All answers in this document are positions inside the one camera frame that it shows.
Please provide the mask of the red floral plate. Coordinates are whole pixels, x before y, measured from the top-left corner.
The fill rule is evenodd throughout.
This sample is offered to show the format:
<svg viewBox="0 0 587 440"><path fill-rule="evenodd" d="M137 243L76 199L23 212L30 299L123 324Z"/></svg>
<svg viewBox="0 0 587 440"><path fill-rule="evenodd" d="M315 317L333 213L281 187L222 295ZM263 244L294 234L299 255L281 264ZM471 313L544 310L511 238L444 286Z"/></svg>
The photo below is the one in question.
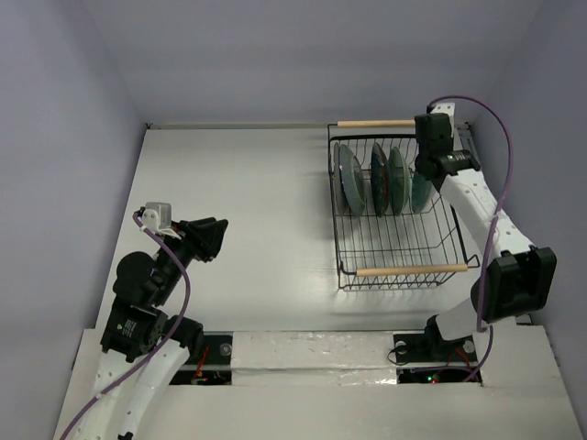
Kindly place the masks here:
<svg viewBox="0 0 587 440"><path fill-rule="evenodd" d="M424 210L432 187L432 182L421 174L417 172L412 174L410 207L414 214L419 214Z"/></svg>

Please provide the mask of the dark teal brown-rimmed plate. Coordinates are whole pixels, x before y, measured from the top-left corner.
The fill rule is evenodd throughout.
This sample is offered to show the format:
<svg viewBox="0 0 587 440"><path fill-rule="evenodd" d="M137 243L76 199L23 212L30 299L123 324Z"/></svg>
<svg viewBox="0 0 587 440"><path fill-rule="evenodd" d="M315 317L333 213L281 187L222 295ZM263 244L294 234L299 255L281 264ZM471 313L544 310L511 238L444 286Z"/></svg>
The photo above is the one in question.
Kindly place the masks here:
<svg viewBox="0 0 587 440"><path fill-rule="evenodd" d="M407 162L399 148L390 149L388 164L391 171L392 212L394 215L400 215L409 198L410 174Z"/></svg>

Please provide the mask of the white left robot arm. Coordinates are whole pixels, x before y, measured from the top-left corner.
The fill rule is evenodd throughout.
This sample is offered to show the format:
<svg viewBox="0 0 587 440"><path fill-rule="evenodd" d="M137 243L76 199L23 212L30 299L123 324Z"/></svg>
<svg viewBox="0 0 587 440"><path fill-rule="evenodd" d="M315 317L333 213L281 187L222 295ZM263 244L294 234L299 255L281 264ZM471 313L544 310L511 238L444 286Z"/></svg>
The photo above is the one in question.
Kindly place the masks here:
<svg viewBox="0 0 587 440"><path fill-rule="evenodd" d="M202 324L161 307L178 282L191 286L187 268L210 262L221 249L226 219L174 222L157 204L133 214L139 230L159 246L124 256L116 267L115 299L100 340L92 407L75 430L77 439L138 439L172 377L203 351Z"/></svg>

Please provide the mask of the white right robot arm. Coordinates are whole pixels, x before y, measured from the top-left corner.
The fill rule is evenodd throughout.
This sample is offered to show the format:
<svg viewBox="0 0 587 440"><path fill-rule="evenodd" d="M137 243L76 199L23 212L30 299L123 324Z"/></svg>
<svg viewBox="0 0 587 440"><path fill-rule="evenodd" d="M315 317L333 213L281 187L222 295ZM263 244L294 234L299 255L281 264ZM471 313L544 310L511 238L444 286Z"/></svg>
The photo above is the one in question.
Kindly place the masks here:
<svg viewBox="0 0 587 440"><path fill-rule="evenodd" d="M417 115L415 138L416 171L455 209L483 256L469 298L430 317L422 333L393 349L402 364L418 356L442 362L473 334L504 318L541 310L557 265L554 251L536 246L504 212L474 156L454 148L450 114L432 110Z"/></svg>

